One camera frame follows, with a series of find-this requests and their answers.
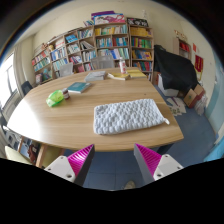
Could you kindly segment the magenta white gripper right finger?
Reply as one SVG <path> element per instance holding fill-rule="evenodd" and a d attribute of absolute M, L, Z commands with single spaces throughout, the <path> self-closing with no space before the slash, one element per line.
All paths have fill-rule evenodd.
<path fill-rule="evenodd" d="M 183 169 L 183 166 L 169 154 L 160 155 L 137 143 L 134 144 L 134 156 L 146 184 Z"/>

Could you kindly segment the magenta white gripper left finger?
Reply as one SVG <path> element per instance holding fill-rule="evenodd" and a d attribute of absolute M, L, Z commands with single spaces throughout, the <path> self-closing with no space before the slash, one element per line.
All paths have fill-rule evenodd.
<path fill-rule="evenodd" d="M 95 146 L 91 144 L 68 157 L 59 156 L 45 168 L 45 171 L 82 186 L 85 182 L 94 154 Z"/>

